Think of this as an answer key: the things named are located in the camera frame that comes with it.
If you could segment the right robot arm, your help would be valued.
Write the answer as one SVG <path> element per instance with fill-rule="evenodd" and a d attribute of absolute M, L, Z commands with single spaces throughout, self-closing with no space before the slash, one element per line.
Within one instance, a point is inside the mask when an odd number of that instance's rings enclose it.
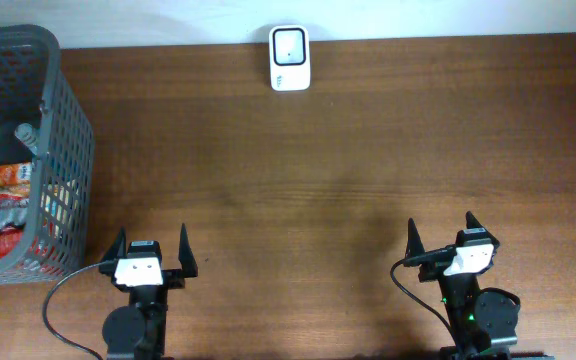
<path fill-rule="evenodd" d="M 407 222 L 404 257 L 392 265 L 393 283 L 413 301 L 429 310 L 446 327 L 454 344 L 438 352 L 441 359 L 547 359 L 543 352 L 514 353 L 520 298 L 506 290 L 479 286 L 478 277 L 494 265 L 499 240 L 468 211 L 466 226 L 455 242 L 435 250 L 424 248 L 413 219 Z M 446 316 L 418 298 L 397 280 L 404 266 L 419 270 L 418 279 L 439 284 Z"/>

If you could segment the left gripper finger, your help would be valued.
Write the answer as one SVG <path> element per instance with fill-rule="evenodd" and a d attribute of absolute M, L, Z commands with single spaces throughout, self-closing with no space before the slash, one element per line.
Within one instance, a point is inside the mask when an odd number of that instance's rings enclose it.
<path fill-rule="evenodd" d="M 183 277 L 198 276 L 198 265 L 190 247 L 188 232 L 185 224 L 182 224 L 180 230 L 178 260 L 181 266 Z"/>
<path fill-rule="evenodd" d="M 114 242 L 110 248 L 105 252 L 101 261 L 104 263 L 116 262 L 126 256 L 126 232 L 125 228 L 121 227 Z"/>

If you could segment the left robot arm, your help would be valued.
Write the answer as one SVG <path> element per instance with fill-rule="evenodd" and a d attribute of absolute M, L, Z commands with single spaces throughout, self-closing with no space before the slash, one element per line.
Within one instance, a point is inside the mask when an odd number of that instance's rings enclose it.
<path fill-rule="evenodd" d="M 165 355 L 168 293 L 183 289 L 198 276 L 198 265 L 182 226 L 178 244 L 179 266 L 162 265 L 161 246 L 154 240 L 129 242 L 121 229 L 102 257 L 99 273 L 129 295 L 126 306 L 105 319 L 102 337 L 109 359 L 162 359 Z"/>

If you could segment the red snack bag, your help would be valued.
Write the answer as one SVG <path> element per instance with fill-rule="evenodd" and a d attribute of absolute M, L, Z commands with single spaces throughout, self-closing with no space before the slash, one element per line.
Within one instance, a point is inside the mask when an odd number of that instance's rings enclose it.
<path fill-rule="evenodd" d="M 7 227 L 0 231 L 0 259 L 7 256 L 21 241 L 21 228 Z"/>

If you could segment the teal mouthwash bottle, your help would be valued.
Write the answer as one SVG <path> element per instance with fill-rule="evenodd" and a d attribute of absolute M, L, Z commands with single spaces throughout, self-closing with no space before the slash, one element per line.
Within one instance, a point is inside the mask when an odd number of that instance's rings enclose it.
<path fill-rule="evenodd" d="M 29 123 L 19 124 L 15 131 L 15 137 L 32 153 L 38 155 L 39 131 Z"/>

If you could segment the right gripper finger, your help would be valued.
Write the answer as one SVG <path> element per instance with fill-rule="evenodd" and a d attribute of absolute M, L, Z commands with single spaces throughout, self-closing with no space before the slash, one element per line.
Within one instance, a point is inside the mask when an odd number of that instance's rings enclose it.
<path fill-rule="evenodd" d="M 479 222 L 471 211 L 465 214 L 466 229 L 469 231 L 486 231 L 486 228 Z"/>
<path fill-rule="evenodd" d="M 423 255 L 425 248 L 423 246 L 420 234 L 413 218 L 409 218 L 407 222 L 407 245 L 405 250 L 405 257 L 412 258 Z"/>

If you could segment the beige snack bag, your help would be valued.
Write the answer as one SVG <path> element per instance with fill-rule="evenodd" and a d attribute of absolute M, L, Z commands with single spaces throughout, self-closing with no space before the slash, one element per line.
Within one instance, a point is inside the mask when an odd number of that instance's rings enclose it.
<path fill-rule="evenodd" d="M 25 208 L 29 204 L 29 196 L 29 184 L 0 187 L 0 210 Z"/>

